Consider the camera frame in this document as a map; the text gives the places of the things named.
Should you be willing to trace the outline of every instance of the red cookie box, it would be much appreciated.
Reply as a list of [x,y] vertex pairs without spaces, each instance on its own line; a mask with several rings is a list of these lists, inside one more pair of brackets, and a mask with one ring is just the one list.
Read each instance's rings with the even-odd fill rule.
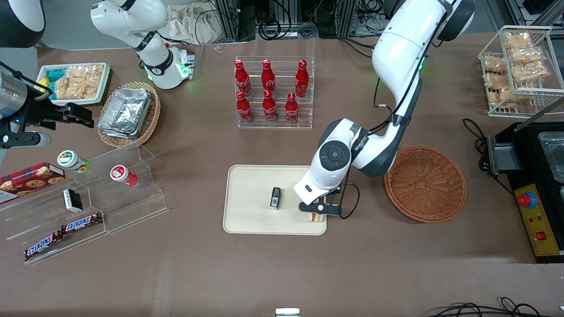
[[65,172],[47,162],[0,178],[0,204],[65,181]]

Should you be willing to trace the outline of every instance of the coca-cola bottle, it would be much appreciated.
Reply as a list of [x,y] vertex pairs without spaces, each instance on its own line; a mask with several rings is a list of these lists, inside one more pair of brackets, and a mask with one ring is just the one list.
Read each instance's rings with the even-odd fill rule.
[[298,102],[294,93],[288,94],[288,101],[286,102],[286,122],[289,125],[298,123]]
[[276,102],[272,98],[272,91],[265,90],[265,99],[262,101],[262,108],[265,109],[266,122],[273,124],[278,120],[276,114]]
[[265,90],[270,90],[272,96],[276,95],[276,76],[270,68],[270,61],[265,59],[262,61],[262,87]]
[[250,110],[249,101],[241,90],[237,92],[237,112],[242,123],[248,124],[253,121],[253,113]]
[[237,81],[237,87],[239,90],[245,94],[245,96],[250,95],[250,79],[249,74],[243,67],[243,61],[237,59],[235,61],[235,80]]
[[296,95],[304,98],[307,94],[307,85],[310,83],[310,75],[307,73],[307,62],[302,59],[298,62],[298,72],[296,73]]

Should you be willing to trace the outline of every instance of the brown woven basket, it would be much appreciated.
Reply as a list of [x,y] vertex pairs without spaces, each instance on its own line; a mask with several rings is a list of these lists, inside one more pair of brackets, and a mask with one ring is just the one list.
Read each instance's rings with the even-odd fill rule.
[[402,213],[425,223],[452,219],[466,201],[466,180],[459,167],[432,147],[399,150],[384,185]]
[[157,92],[153,87],[149,84],[144,82],[132,82],[127,83],[120,88],[116,89],[106,100],[104,104],[104,108],[102,108],[102,113],[100,117],[104,115],[104,112],[108,108],[109,101],[112,100],[113,95],[116,93],[117,90],[121,88],[132,88],[132,89],[146,89],[147,91],[151,92],[151,103],[149,104],[149,110],[147,112],[147,116],[145,117],[145,122],[143,123],[143,127],[141,128],[141,134],[136,139],[126,139],[126,138],[117,138],[117,137],[110,137],[109,135],[103,134],[100,130],[98,130],[98,134],[102,138],[105,144],[114,147],[124,147],[129,145],[133,142],[137,142],[137,145],[141,145],[145,143],[151,134],[153,134],[155,127],[157,126],[158,116],[161,114],[161,101],[158,99]]

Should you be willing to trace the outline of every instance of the white bag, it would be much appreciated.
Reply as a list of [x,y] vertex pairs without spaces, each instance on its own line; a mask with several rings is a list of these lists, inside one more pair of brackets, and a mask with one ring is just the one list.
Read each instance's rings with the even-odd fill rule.
[[166,6],[170,19],[169,37],[194,44],[213,43],[224,38],[225,34],[218,20],[219,12],[206,12],[196,21],[200,13],[213,9],[209,2]]

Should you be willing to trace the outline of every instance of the table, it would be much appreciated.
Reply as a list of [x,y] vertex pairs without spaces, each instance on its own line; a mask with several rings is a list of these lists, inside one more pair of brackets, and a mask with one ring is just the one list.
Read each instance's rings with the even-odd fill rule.
[[[253,41],[207,47],[194,79],[157,90],[162,112],[146,147],[170,211],[34,266],[21,245],[0,239],[0,307],[15,316],[272,316],[299,307],[303,316],[424,316],[432,307],[497,296],[561,314],[561,265],[535,265],[515,199],[478,170],[470,117],[487,135],[513,122],[486,115],[476,57],[493,34],[466,34],[431,47],[423,87],[400,147],[424,144],[450,155],[468,184],[453,220],[419,224],[397,211],[381,178],[357,170],[355,214],[330,218],[321,236],[233,235],[222,228],[227,170],[234,164],[308,165],[327,124],[347,117],[370,128],[387,114],[372,107],[371,61],[337,40]],[[196,53],[199,47],[193,47]],[[99,62],[113,71],[110,91],[147,81],[131,49],[39,49],[39,64]],[[233,97],[236,55],[313,55],[314,128],[240,130]],[[393,103],[382,85],[379,103]],[[94,116],[99,116],[94,108]],[[58,125],[45,149],[13,149],[2,175],[64,149],[85,158],[111,150],[96,130]],[[345,200],[348,206],[354,195]]]

